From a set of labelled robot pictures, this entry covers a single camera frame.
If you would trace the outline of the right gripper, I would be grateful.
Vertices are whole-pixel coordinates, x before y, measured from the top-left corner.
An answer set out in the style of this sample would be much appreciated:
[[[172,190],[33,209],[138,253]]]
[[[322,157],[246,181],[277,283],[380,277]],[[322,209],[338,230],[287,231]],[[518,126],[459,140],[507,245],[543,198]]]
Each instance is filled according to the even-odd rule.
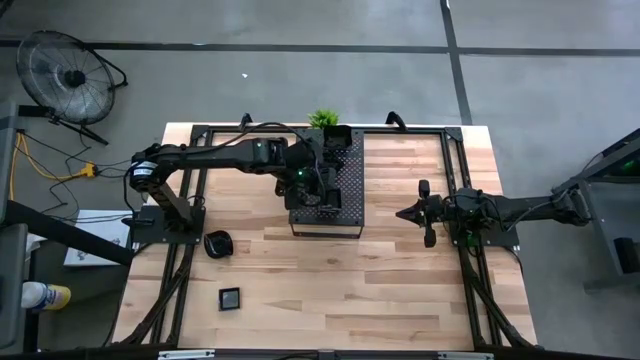
[[[424,229],[424,245],[426,248],[433,248],[437,242],[433,224],[449,220],[449,206],[440,195],[431,195],[430,191],[429,181],[421,179],[418,183],[418,202],[399,210],[396,214],[397,218],[419,225]]]

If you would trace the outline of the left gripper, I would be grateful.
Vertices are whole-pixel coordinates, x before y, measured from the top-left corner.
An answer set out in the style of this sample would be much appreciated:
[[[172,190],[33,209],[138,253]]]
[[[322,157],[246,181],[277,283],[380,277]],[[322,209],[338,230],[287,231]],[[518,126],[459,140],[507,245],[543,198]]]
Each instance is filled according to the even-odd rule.
[[[344,167],[333,151],[312,139],[303,139],[283,150],[284,168],[276,171],[275,193],[286,209],[319,208],[324,193],[340,189],[338,172]]]

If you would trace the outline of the black rounded wavy mini plate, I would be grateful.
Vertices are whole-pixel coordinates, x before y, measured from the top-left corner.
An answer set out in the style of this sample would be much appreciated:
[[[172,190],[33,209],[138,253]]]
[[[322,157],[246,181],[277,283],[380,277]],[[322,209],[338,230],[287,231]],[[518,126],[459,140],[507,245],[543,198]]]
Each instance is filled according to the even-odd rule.
[[[224,230],[205,234],[203,246],[206,254],[212,259],[221,259],[234,254],[232,237]]]

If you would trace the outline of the black perforated metal rack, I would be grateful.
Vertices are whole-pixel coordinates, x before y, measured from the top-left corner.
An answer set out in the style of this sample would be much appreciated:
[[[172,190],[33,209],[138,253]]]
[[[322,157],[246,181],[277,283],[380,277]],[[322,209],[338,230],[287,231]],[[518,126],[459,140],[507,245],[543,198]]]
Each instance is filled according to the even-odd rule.
[[[324,161],[337,166],[324,181],[340,191],[340,208],[300,207],[289,211],[289,223],[294,236],[359,239],[365,225],[364,132],[351,130],[350,140],[339,145],[324,145],[326,137],[320,129],[301,131],[305,138],[321,144]]]

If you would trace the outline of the green plant in white pot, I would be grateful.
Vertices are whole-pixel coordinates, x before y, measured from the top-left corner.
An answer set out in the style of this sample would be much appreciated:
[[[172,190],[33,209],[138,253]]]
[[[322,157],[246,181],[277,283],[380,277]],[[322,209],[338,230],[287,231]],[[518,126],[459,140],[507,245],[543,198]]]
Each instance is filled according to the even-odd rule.
[[[309,113],[307,117],[310,126],[314,129],[336,126],[339,123],[339,114],[331,109],[317,109]]]

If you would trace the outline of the black metal cart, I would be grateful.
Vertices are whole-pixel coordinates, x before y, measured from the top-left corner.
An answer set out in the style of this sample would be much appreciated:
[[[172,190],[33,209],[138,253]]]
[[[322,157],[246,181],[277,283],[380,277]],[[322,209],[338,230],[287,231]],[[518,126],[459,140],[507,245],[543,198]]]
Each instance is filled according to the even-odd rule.
[[[640,287],[640,272],[624,274],[614,240],[631,238],[640,256],[640,128],[596,153],[576,175],[557,186],[577,189],[591,213],[595,237],[604,245],[611,271],[584,283],[587,292]]]

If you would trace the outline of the white cardboard box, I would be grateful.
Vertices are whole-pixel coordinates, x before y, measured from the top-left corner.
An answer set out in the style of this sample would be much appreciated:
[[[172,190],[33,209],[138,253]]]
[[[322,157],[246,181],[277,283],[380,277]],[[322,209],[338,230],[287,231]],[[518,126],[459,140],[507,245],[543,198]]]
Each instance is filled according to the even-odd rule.
[[[124,210],[80,210],[75,227],[126,248],[129,227],[122,220],[130,217]],[[64,259],[66,267],[116,266],[117,263],[86,252],[68,248]]]

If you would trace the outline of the black cylinder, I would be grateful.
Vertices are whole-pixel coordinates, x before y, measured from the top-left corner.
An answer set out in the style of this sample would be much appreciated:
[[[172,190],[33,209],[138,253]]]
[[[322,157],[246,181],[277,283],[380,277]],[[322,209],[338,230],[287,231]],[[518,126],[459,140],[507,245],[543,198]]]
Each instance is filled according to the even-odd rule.
[[[628,237],[619,237],[614,240],[614,246],[622,272],[640,272],[640,256],[636,252],[634,241]]]

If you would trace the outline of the black stand beam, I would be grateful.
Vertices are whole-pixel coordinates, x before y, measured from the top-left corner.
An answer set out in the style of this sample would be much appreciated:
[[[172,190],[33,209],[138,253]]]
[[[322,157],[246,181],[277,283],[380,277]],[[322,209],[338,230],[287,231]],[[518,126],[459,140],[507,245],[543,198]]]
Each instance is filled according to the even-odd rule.
[[[30,233],[120,265],[130,265],[134,258],[134,252],[130,249],[113,244],[15,201],[7,201],[4,222],[9,225],[25,224]]]

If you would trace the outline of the black floor fan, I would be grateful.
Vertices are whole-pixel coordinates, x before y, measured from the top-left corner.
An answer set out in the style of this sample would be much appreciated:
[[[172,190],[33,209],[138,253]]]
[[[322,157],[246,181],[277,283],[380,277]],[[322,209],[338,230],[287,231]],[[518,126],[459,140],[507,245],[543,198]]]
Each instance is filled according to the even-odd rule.
[[[31,105],[21,117],[45,118],[107,146],[90,127],[112,111],[116,92],[128,85],[126,73],[80,39],[52,30],[36,31],[17,48],[16,71]]]

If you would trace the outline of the white and yellow bottle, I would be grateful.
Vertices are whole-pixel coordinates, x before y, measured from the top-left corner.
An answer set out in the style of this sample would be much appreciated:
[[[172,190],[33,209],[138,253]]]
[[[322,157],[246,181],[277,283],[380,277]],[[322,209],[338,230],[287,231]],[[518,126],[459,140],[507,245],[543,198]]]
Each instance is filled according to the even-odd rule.
[[[71,300],[68,287],[41,282],[24,282],[21,307],[34,310],[60,310]]]

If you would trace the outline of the grey cabinet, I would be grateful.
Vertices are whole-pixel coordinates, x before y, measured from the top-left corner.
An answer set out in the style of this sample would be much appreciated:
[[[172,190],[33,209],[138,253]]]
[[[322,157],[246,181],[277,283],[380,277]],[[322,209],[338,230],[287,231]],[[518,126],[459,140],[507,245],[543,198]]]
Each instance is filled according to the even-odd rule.
[[[28,227],[0,229],[0,350],[18,337]]]

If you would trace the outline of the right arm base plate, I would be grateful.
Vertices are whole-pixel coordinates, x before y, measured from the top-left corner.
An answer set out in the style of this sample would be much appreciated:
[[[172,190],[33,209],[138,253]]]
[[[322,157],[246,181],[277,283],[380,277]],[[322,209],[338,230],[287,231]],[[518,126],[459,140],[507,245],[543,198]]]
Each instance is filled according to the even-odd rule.
[[[519,237],[515,228],[500,223],[497,216],[488,210],[448,209],[446,222],[453,228],[453,241],[458,247],[495,246],[517,247]]]

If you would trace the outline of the silver table bracket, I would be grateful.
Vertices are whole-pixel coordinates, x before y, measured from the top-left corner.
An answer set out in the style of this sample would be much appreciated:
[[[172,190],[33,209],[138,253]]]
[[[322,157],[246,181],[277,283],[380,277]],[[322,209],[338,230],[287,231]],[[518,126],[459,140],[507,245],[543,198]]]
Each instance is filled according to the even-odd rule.
[[[443,351],[437,353],[438,360],[495,360],[491,353]]]
[[[214,359],[213,349],[172,350],[158,353],[157,360],[208,360]]]

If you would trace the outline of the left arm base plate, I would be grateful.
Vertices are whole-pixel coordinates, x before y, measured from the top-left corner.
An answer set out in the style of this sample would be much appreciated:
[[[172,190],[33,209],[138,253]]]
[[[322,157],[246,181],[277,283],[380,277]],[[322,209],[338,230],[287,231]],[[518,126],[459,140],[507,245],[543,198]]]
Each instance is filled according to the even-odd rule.
[[[159,206],[141,208],[133,231],[133,241],[141,244],[198,244],[203,236],[206,209],[191,207],[190,217],[168,214]]]

